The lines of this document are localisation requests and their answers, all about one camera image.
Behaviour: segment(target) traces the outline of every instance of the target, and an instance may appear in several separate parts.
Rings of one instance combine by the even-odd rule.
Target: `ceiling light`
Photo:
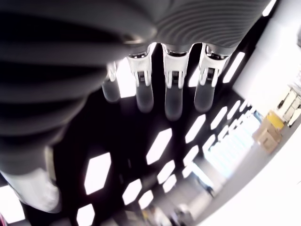
[[[237,125],[241,124],[241,122],[245,119],[245,115],[242,114],[239,119],[237,120]]]
[[[116,71],[116,78],[119,85],[120,97],[133,97],[136,95],[136,81],[131,73],[127,58],[121,60]]]
[[[227,71],[224,79],[222,80],[223,83],[228,83],[232,76],[234,75],[236,69],[238,68],[240,62],[243,60],[245,54],[243,52],[239,52],[238,55],[236,56],[235,60],[233,61],[231,67]]]
[[[191,163],[194,160],[194,158],[197,156],[197,154],[198,154],[198,146],[195,145],[190,149],[190,151],[183,159],[184,166],[187,166],[189,163]]]
[[[130,204],[131,202],[135,201],[135,199],[137,198],[138,194],[140,193],[142,189],[142,184],[141,184],[141,180],[137,179],[133,182],[131,182],[126,190],[124,191],[123,195],[122,195],[122,199],[125,205]]]
[[[104,187],[111,166],[110,153],[90,159],[85,179],[86,194],[91,194]]]
[[[150,55],[153,54],[155,47],[156,47],[157,43],[153,42],[152,44],[150,44],[149,48],[150,48]]]
[[[192,163],[192,172],[197,175],[197,177],[204,182],[207,186],[213,187],[213,182],[207,177],[207,175],[197,166],[195,163]]]
[[[166,129],[164,131],[159,132],[154,143],[150,147],[149,152],[146,155],[146,161],[148,165],[151,165],[152,163],[160,159],[171,136],[172,136],[171,129]]]
[[[235,114],[235,112],[237,111],[238,107],[240,106],[240,100],[238,100],[233,107],[231,108],[231,110],[229,111],[229,113],[227,114],[227,120],[231,119],[233,117],[233,115]]]
[[[201,127],[203,126],[204,122],[206,120],[206,115],[201,115],[199,116],[195,122],[193,123],[192,127],[190,128],[190,130],[188,131],[188,133],[185,136],[185,142],[189,143],[190,141],[192,141],[196,135],[198,134],[199,130],[201,129]]]
[[[250,110],[250,113],[254,113],[255,112],[255,108],[252,107],[251,110]]]
[[[215,135],[212,134],[212,135],[209,137],[209,139],[204,143],[204,145],[203,145],[203,147],[202,147],[203,151],[204,151],[204,152],[208,151],[209,148],[211,147],[211,145],[214,143],[214,141],[215,141]]]
[[[210,124],[211,129],[215,129],[218,124],[220,124],[221,120],[227,113],[227,107],[223,107],[220,112],[218,112],[217,116],[213,119],[212,123]]]
[[[148,207],[148,205],[151,203],[153,199],[154,199],[154,195],[152,194],[151,190],[144,193],[138,201],[140,208],[143,210],[146,207]]]
[[[263,16],[268,16],[269,13],[271,12],[274,4],[276,3],[276,0],[272,0],[269,2],[269,4],[266,6],[266,8],[264,9],[264,11],[262,12]]]
[[[9,224],[25,219],[21,203],[10,186],[0,187],[0,213]]]
[[[175,183],[177,182],[177,179],[175,178],[175,175],[171,175],[167,181],[165,181],[165,183],[163,184],[163,190],[165,193],[169,192],[173,186],[175,185]]]
[[[95,212],[92,204],[80,208],[77,212],[77,223],[79,226],[90,226],[93,223]]]
[[[166,163],[157,176],[159,184],[162,184],[164,181],[166,181],[174,169],[174,160],[171,160],[168,163]]]
[[[251,115],[250,110],[247,110],[246,113],[245,113],[246,118],[248,118],[250,115]]]
[[[226,125],[226,126],[221,130],[221,132],[220,132],[219,135],[217,136],[217,139],[218,139],[219,141],[221,141],[221,140],[224,138],[224,136],[225,136],[226,133],[228,132],[228,129],[229,129],[229,126]]]
[[[243,104],[240,106],[239,112],[242,112],[242,111],[244,110],[244,108],[246,107],[247,104],[248,104],[248,101],[245,100],[245,101],[243,102]]]
[[[232,131],[237,125],[237,119],[235,119],[232,124],[229,126],[229,132]]]
[[[198,85],[199,67],[196,68],[188,81],[188,87],[196,87]]]
[[[190,175],[190,173],[192,172],[192,163],[188,164],[182,171],[183,177],[186,178]]]

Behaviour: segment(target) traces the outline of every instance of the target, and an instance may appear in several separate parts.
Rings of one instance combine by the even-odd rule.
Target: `ceiling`
[[[152,55],[155,104],[150,113],[143,114],[138,110],[135,97],[109,104],[102,90],[90,95],[84,109],[71,122],[64,139],[54,147],[55,172],[62,193],[63,210],[58,214],[50,214],[24,205],[26,218],[31,225],[49,225],[62,218],[68,218],[76,225],[78,209],[88,204],[92,204],[95,210],[94,225],[99,225],[124,208],[122,194],[130,182],[136,179],[141,179],[142,183],[147,181],[170,160],[175,161],[175,172],[181,171],[184,168],[182,160],[193,146],[198,145],[201,150],[213,133],[218,135],[224,125],[230,125],[242,114],[236,112],[232,119],[223,119],[217,128],[210,129],[210,123],[223,106],[231,108],[237,100],[244,101],[231,87],[254,51],[268,20],[269,16],[260,18],[234,52],[218,81],[214,103],[206,113],[206,121],[195,139],[188,144],[185,143],[185,135],[200,116],[193,104],[195,88],[189,88],[188,81],[198,64],[201,44],[195,44],[190,53],[183,92],[183,113],[178,121],[168,121],[165,116],[165,79],[160,45],[156,46]],[[240,51],[246,54],[243,61],[231,81],[223,84],[223,76]],[[165,151],[157,162],[148,165],[147,152],[158,133],[168,128],[172,130],[172,137]],[[88,161],[107,152],[111,154],[111,167],[105,186],[100,191],[86,195],[84,181]],[[140,194],[158,186],[157,181],[148,185],[143,183]]]

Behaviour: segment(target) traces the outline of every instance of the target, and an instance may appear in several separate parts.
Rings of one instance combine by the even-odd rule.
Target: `hexagonal ceiling light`
[[[102,154],[90,159],[85,179],[86,194],[91,194],[104,187],[110,166],[110,153]]]
[[[148,165],[151,165],[152,163],[160,159],[172,134],[173,133],[171,128],[158,133],[154,143],[152,144],[149,152],[146,155],[146,161]]]
[[[142,189],[142,183],[140,179],[137,179],[127,186],[126,190],[122,195],[122,199],[125,205],[130,204],[131,202],[135,201],[138,194]]]
[[[76,221],[79,226],[91,226],[94,220],[95,212],[92,204],[79,208]]]
[[[138,201],[140,208],[143,210],[146,207],[148,207],[148,205],[151,203],[153,199],[154,199],[154,195],[152,194],[151,190],[144,193]]]
[[[168,177],[172,174],[173,170],[175,169],[175,163],[174,160],[169,161],[164,165],[162,170],[157,175],[158,183],[162,184],[165,182]]]

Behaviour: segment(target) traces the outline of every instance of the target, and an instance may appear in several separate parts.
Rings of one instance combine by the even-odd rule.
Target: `white object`
[[[1,172],[6,181],[18,192],[24,203],[44,212],[51,212],[59,202],[59,190],[47,171],[38,168],[23,175]]]
[[[264,11],[262,12],[263,16],[268,16],[269,13],[271,12],[271,10],[273,9],[273,6],[275,5],[276,0],[271,0],[269,2],[269,4],[266,6],[266,8],[264,9]]]
[[[199,77],[199,66],[197,66],[196,70],[192,74],[191,78],[188,81],[188,87],[196,87],[198,85],[198,77]]]
[[[205,43],[203,43],[202,51],[201,51],[201,56],[199,58],[199,83],[204,86],[206,79],[207,79],[207,72],[209,68],[214,68],[214,77],[212,80],[212,87],[215,87],[217,84],[217,79],[222,73],[222,69],[225,66],[225,63],[228,59],[228,57],[225,57],[223,60],[214,60],[211,59],[207,54],[205,53],[205,48],[209,48]]]
[[[221,120],[223,119],[223,117],[225,116],[225,114],[227,113],[227,107],[223,107],[218,114],[216,115],[216,117],[213,119],[212,123],[210,124],[210,128],[211,129],[215,129],[218,124],[220,124]]]
[[[249,103],[248,103],[247,100],[245,100],[245,101],[243,102],[243,104],[240,106],[239,112],[242,112],[242,111],[245,109],[246,105],[249,105]]]
[[[198,154],[198,146],[195,145],[190,149],[190,151],[184,157],[183,159],[184,166],[187,166],[189,163],[191,163],[194,160],[194,158],[197,156],[197,154]]]
[[[228,132],[228,129],[229,129],[229,126],[226,125],[226,126],[221,130],[221,132],[220,132],[219,135],[217,136],[217,139],[218,139],[219,141],[221,141],[221,140],[224,138],[224,136],[225,136],[226,133]]]
[[[198,134],[199,130],[201,129],[201,127],[203,126],[204,122],[206,120],[206,115],[201,115],[199,116],[195,122],[193,123],[192,127],[190,128],[190,130],[188,131],[188,133],[185,136],[185,142],[189,143],[190,141],[192,141],[196,135]]]
[[[171,136],[172,136],[171,129],[166,129],[164,131],[159,132],[154,143],[150,147],[149,152],[146,155],[146,161],[148,165],[151,165],[152,163],[160,159]]]
[[[127,58],[124,58],[119,62],[116,78],[121,98],[133,97],[136,95],[135,77],[131,73]]]
[[[152,194],[151,190],[144,193],[138,201],[140,208],[143,210],[148,207],[153,199],[154,195]]]
[[[250,113],[254,113],[256,109],[254,107],[251,108]]]
[[[9,224],[25,219],[21,203],[10,186],[0,187],[0,213]]]
[[[231,132],[237,125],[237,119],[235,119],[229,126],[229,132]]]
[[[236,56],[235,60],[233,61],[231,67],[229,68],[229,70],[227,71],[224,79],[222,80],[223,83],[228,83],[231,78],[233,77],[235,71],[237,70],[240,62],[243,60],[245,56],[245,53],[243,52],[239,52],[238,55]]]
[[[246,118],[245,114],[242,114],[237,120],[237,125],[241,124],[245,120],[245,118]]]
[[[238,100],[233,107],[231,108],[231,110],[229,111],[229,113],[227,114],[227,120],[231,119],[233,117],[233,115],[235,114],[235,112],[237,111],[238,107],[240,106],[240,100]]]
[[[108,76],[110,78],[110,81],[115,81],[116,72],[117,72],[116,63],[115,62],[108,63],[107,64],[107,71],[108,71]]]
[[[153,42],[152,44],[149,45],[149,52],[150,52],[150,55],[153,54],[154,50],[155,50],[155,47],[156,47],[157,43],[156,42]]]
[[[190,50],[184,56],[171,56],[167,53],[167,48],[164,44],[162,44],[162,48],[166,86],[169,89],[172,86],[172,72],[179,72],[178,87],[179,89],[182,89],[184,85],[184,79],[187,73],[187,65]]]
[[[182,171],[183,177],[186,178],[192,173],[192,163],[188,164]]]
[[[110,166],[110,153],[102,154],[89,160],[85,179],[86,194],[91,194],[104,187]]]
[[[77,212],[77,223],[79,226],[91,226],[94,220],[95,212],[92,204],[79,208]]]
[[[199,166],[197,166],[195,163],[192,163],[192,172],[197,175],[197,177],[205,183],[207,186],[213,188],[213,182],[209,179],[209,177],[200,169]]]
[[[214,143],[214,141],[215,141],[215,135],[212,134],[212,135],[208,138],[208,140],[204,143],[204,145],[203,145],[203,147],[202,147],[203,151],[204,151],[204,152],[208,151],[209,148],[210,148],[210,147],[212,146],[212,144]]]
[[[136,87],[139,87],[138,72],[144,72],[145,85],[151,85],[151,53],[149,52],[144,57],[134,58],[133,56],[127,57],[131,73],[135,77]]]
[[[168,163],[166,163],[157,176],[158,183],[162,184],[164,181],[166,181],[168,177],[172,174],[174,169],[175,169],[174,160],[171,160]]]
[[[169,192],[173,186],[175,185],[175,183],[177,182],[177,179],[175,178],[175,175],[171,175],[167,181],[165,181],[165,183],[163,184],[163,190],[165,193]]]
[[[133,182],[131,182],[126,190],[124,191],[123,195],[122,195],[122,199],[125,205],[130,204],[131,202],[135,201],[135,199],[137,198],[138,194],[140,193],[142,189],[142,184],[141,184],[141,180],[137,179]]]

